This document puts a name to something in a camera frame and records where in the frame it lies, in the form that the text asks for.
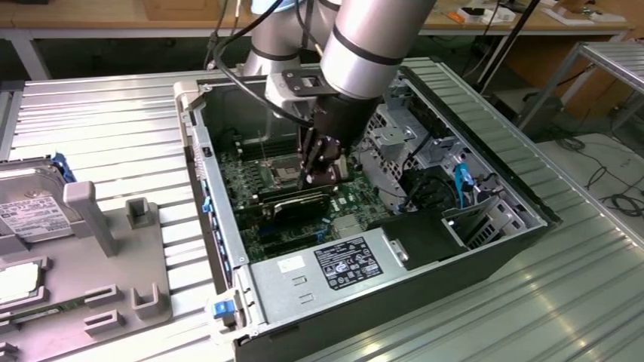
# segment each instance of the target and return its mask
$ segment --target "hard drive label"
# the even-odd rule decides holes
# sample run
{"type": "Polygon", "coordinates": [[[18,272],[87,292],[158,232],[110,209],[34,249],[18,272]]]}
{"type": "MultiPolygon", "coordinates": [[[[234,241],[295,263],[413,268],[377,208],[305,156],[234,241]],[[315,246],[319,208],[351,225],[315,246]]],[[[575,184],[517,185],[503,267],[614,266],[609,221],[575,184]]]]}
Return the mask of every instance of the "hard drive label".
{"type": "Polygon", "coordinates": [[[0,204],[0,220],[22,238],[70,228],[53,196],[0,204]]]}
{"type": "Polygon", "coordinates": [[[357,238],[315,251],[331,289],[341,290],[383,274],[365,238],[357,238]]]}

